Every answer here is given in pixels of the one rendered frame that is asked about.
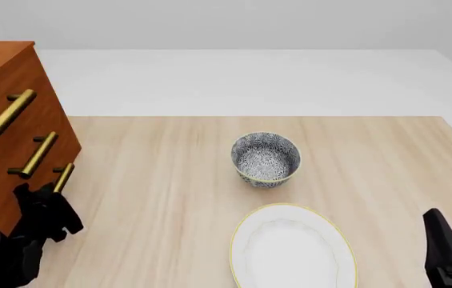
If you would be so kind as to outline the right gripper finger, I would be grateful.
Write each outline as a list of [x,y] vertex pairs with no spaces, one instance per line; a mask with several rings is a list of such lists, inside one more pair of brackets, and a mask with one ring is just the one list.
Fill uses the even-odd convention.
[[424,213],[426,232],[425,270],[452,267],[452,229],[441,211],[431,208]]

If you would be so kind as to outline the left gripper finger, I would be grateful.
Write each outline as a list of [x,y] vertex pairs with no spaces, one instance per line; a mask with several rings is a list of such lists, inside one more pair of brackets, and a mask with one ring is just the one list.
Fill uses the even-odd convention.
[[16,186],[13,194],[18,202],[19,209],[23,217],[29,215],[34,210],[34,206],[38,203],[37,195],[30,191],[28,183]]
[[62,196],[59,192],[54,191],[55,184],[48,182],[40,188],[40,201],[42,202],[59,202]]

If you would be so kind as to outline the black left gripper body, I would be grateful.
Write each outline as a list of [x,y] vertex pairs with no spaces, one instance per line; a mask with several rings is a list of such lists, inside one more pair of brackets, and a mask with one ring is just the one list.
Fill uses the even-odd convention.
[[76,234],[84,228],[72,205],[61,194],[36,201],[32,220],[34,237],[54,242],[62,242],[68,234]]

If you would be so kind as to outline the white plate with yellow rim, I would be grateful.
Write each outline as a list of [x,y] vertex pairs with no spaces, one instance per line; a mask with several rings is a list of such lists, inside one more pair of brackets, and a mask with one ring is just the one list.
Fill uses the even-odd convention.
[[293,203],[252,210],[230,241],[237,288],[358,288],[358,265],[329,219]]

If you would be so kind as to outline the blue white patterned bowl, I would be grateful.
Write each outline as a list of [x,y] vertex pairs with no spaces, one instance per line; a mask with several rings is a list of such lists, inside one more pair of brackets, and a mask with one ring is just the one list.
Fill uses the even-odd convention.
[[230,157],[244,182],[266,189],[288,182],[302,164],[300,150],[291,140],[267,131],[245,134],[236,139]]

